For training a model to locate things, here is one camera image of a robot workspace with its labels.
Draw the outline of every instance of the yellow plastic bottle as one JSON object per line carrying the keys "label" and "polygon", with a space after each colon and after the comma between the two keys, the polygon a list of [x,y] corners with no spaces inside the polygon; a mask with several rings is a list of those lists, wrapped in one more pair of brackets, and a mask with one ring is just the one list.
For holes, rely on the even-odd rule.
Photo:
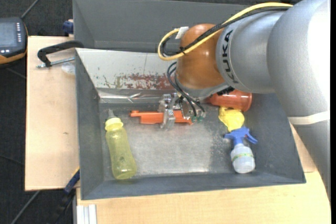
{"label": "yellow plastic bottle", "polygon": [[109,119],[105,122],[106,141],[109,146],[112,173],[115,179],[128,179],[136,174],[137,164],[132,155],[127,132],[120,118],[109,110]]}

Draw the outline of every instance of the orange object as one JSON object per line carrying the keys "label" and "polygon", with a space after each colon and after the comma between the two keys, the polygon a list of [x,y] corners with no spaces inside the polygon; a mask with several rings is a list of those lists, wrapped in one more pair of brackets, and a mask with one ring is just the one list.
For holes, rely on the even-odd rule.
{"label": "orange object", "polygon": [[234,90],[229,94],[218,95],[217,93],[208,98],[212,105],[247,111],[252,103],[252,93]]}
{"label": "orange object", "polygon": [[[183,35],[180,46],[186,47],[213,24],[199,24],[191,27]],[[189,89],[204,89],[224,83],[216,64],[217,40],[222,30],[199,47],[180,57],[177,61],[176,76],[179,82]]]}
{"label": "orange object", "polygon": [[[163,112],[132,110],[130,116],[140,117],[140,123],[142,124],[155,124],[163,122]],[[191,119],[186,120],[183,118],[181,110],[174,110],[174,116],[176,123],[186,122],[190,125],[193,124]]]}

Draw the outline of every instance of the yellow object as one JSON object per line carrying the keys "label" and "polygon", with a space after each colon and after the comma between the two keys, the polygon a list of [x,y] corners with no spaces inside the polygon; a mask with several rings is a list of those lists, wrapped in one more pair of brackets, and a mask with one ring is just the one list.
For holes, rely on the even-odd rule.
{"label": "yellow object", "polygon": [[[227,21],[225,21],[223,24],[231,21],[231,20],[234,20],[234,19],[237,19],[239,18],[240,16],[243,16],[245,15],[246,13],[249,13],[253,10],[256,10],[256,9],[260,9],[260,8],[265,8],[265,7],[292,7],[292,5],[290,4],[284,4],[284,3],[277,3],[277,2],[269,2],[269,3],[261,3],[261,4],[257,4],[257,5],[254,5],[254,6],[251,6],[251,7],[248,7],[248,8],[245,8],[243,9],[241,12],[238,12],[237,14],[235,14],[234,16],[232,16],[230,19],[228,19]],[[212,38],[218,31],[220,31],[221,29],[219,29],[218,31],[210,34],[209,36],[207,36],[206,38],[202,39],[201,41],[197,42],[195,45],[193,45],[192,47],[190,47],[189,49],[186,49],[185,51],[183,52],[180,52],[179,54],[176,54],[176,55],[173,55],[173,56],[169,56],[169,57],[165,57],[164,55],[161,54],[161,46],[162,46],[162,43],[170,36],[172,36],[174,33],[178,32],[180,29],[177,28],[177,29],[174,29],[172,31],[170,31],[168,34],[166,34],[160,41],[159,43],[159,47],[158,47],[158,55],[160,57],[161,60],[164,60],[164,61],[171,61],[171,60],[176,60],[177,58],[191,52],[192,50],[196,49],[199,45],[203,44],[205,41],[207,41],[208,39]]]}
{"label": "yellow object", "polygon": [[136,174],[137,164],[132,155],[127,132],[120,118],[105,122],[106,141],[109,146],[112,173],[115,179],[128,179]]}
{"label": "yellow object", "polygon": [[239,129],[244,125],[245,117],[240,110],[227,109],[224,107],[219,108],[219,119],[223,122],[229,132]]}

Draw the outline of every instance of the plastic bottle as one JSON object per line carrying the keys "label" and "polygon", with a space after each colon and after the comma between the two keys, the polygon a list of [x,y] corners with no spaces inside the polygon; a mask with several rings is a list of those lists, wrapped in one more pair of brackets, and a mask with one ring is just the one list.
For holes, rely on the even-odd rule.
{"label": "plastic bottle", "polygon": [[127,132],[120,118],[109,110],[109,118],[105,122],[106,141],[109,146],[112,173],[115,179],[128,179],[136,174],[137,164],[132,155]]}
{"label": "plastic bottle", "polygon": [[231,161],[233,168],[237,173],[245,174],[253,171],[256,167],[252,150],[243,144],[243,139],[246,138],[253,144],[258,141],[249,134],[249,129],[242,127],[233,130],[225,135],[225,138],[233,140],[234,149],[231,151]]}
{"label": "plastic bottle", "polygon": [[244,115],[236,109],[219,109],[219,119],[227,126],[230,133],[224,138],[233,141],[234,149],[231,151],[231,161],[237,173],[245,174],[253,171],[256,167],[252,150],[244,145],[244,139],[256,144],[258,141],[250,135],[249,129],[242,127],[245,121]]}

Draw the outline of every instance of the blue spray nozzle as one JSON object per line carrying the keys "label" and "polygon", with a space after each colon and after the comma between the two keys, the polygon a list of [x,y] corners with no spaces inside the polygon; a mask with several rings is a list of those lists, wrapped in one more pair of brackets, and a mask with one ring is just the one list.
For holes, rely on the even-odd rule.
{"label": "blue spray nozzle", "polygon": [[257,144],[258,140],[256,140],[252,135],[250,135],[250,130],[247,127],[242,127],[239,129],[235,129],[232,132],[226,134],[225,138],[229,138],[233,141],[234,146],[237,144],[243,144],[244,138],[252,144]]}

